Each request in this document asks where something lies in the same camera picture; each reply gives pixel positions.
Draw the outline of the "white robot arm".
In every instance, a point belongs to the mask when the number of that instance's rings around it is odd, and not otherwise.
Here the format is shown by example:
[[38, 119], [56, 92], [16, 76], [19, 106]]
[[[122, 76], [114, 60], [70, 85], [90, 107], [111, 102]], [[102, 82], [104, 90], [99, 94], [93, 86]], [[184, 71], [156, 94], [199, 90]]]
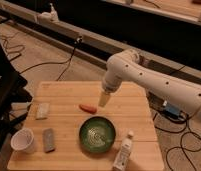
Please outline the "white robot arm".
[[140, 62], [140, 56], [134, 49], [112, 55], [107, 60], [107, 71], [102, 80], [103, 92], [114, 93], [123, 81], [131, 81], [201, 123], [201, 85], [147, 69]]

